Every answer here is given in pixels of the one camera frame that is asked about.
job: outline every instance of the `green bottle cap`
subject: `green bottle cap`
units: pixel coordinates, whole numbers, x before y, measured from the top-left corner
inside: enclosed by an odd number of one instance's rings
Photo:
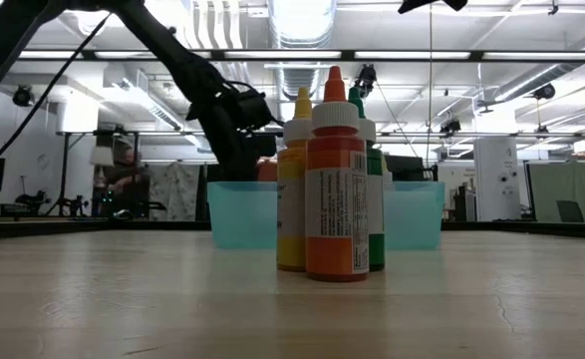
[[[363,108],[363,100],[361,100],[361,90],[358,88],[351,88],[348,102],[359,108],[359,119],[365,119],[365,109]]]

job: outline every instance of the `chair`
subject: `chair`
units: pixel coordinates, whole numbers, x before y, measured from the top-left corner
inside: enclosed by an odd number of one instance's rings
[[[580,204],[575,200],[556,200],[560,220],[569,223],[584,223],[584,216]]]

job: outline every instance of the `blue bin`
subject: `blue bin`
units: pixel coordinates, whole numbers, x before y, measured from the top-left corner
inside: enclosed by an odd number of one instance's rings
[[[212,239],[219,248],[276,248],[276,182],[211,182]]]
[[[387,250],[434,250],[440,244],[444,183],[394,182],[386,191],[385,243]]]

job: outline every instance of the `bottle label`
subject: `bottle label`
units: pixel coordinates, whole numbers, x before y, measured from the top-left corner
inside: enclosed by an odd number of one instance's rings
[[[305,187],[302,179],[279,179],[277,202],[279,237],[305,236],[304,195]]]
[[[347,167],[308,170],[306,187],[306,235],[347,240],[351,248],[351,274],[368,272],[365,153],[350,152]]]
[[[278,164],[277,263],[302,268],[305,267],[305,158],[294,155],[282,155]]]
[[[382,234],[383,176],[368,175],[368,227],[370,234]]]

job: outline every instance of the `squeeze bottle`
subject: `squeeze bottle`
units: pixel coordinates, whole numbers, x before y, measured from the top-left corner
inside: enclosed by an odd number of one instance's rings
[[[294,119],[283,126],[287,149],[278,154],[276,266],[305,271],[305,157],[312,137],[312,102],[299,89]]]
[[[370,271],[385,268],[385,229],[383,223],[383,153],[374,149],[376,125],[365,118],[361,92],[351,88],[349,102],[359,109],[360,128],[358,136],[366,144],[368,162],[368,230],[370,238]]]
[[[324,102],[312,111],[306,166],[306,270],[311,279],[365,280],[368,252],[367,160],[356,134],[359,111],[330,68]]]

